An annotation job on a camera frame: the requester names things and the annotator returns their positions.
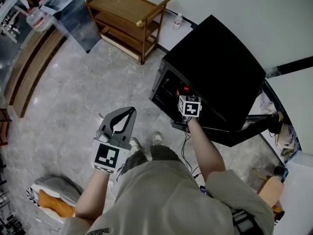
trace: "white bottle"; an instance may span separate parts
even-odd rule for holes
[[[175,30],[179,29],[181,21],[182,21],[181,13],[178,13],[178,15],[174,19],[173,29]]]

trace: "sneaker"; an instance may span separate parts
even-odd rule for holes
[[[129,144],[132,146],[131,153],[134,154],[135,152],[139,151],[141,149],[141,145],[137,138],[131,138],[129,140]]]
[[[154,132],[152,136],[153,145],[163,145],[163,135],[160,132]]]

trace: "gray shirt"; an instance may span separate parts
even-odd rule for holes
[[[93,225],[66,218],[63,235],[235,235],[230,207],[253,215],[265,235],[272,234],[271,208],[232,170],[213,172],[199,190],[178,161],[150,161],[123,175],[114,206]]]

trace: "orange cloth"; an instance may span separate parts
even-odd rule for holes
[[[38,205],[55,210],[61,217],[72,217],[75,213],[73,206],[68,205],[58,198],[51,197],[43,190],[39,191]]]

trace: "marble floor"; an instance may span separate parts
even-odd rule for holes
[[[134,106],[137,118],[133,136],[143,146],[151,144],[156,130],[165,136],[165,145],[180,155],[185,135],[173,129],[169,118],[149,100],[149,94],[164,52],[157,49],[144,65],[101,40],[86,54],[75,42],[66,41],[41,77],[24,118],[13,120],[9,145],[1,149],[7,164],[11,207],[31,235],[58,234],[61,223],[50,219],[33,205],[25,190],[33,180],[48,174],[62,175],[84,187],[92,174],[90,153],[92,138],[101,122],[99,114],[125,106]],[[216,144],[227,168],[235,170],[252,188],[253,167],[270,172],[276,157],[259,136],[235,147]],[[185,155],[193,168],[197,161],[191,142]],[[203,179],[197,178],[199,184]],[[114,202],[114,190],[107,195],[107,210]]]

